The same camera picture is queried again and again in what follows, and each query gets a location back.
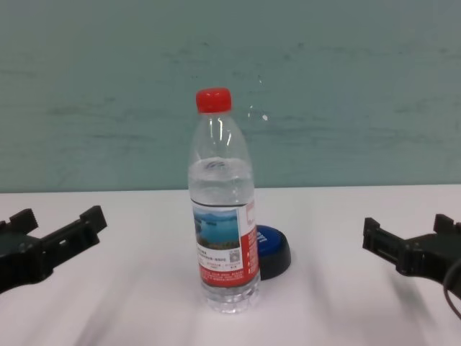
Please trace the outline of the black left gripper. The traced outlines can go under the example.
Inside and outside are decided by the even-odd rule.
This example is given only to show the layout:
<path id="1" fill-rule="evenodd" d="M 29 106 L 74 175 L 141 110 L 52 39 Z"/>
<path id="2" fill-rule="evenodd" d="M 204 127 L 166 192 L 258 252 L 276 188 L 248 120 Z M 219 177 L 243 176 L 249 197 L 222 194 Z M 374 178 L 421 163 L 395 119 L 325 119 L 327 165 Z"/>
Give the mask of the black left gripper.
<path id="1" fill-rule="evenodd" d="M 27 234 L 38 228 L 31 208 L 1 221 L 1 293 L 40 283 L 61 265 L 99 243 L 98 233 L 107 227 L 102 208 L 95 205 L 76 220 L 42 240 Z"/>

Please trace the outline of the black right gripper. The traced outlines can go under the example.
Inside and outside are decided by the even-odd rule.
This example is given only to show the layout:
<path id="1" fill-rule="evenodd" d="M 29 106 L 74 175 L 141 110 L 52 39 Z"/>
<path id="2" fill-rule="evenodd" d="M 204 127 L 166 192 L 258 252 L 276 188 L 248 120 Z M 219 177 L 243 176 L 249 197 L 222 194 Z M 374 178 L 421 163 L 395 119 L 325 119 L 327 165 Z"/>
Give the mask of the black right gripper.
<path id="1" fill-rule="evenodd" d="M 400 274 L 412 274 L 442 284 L 449 268 L 460 259 L 461 223 L 438 213 L 434 232 L 436 234 L 403 239 L 367 217 L 362 248 L 395 265 Z"/>

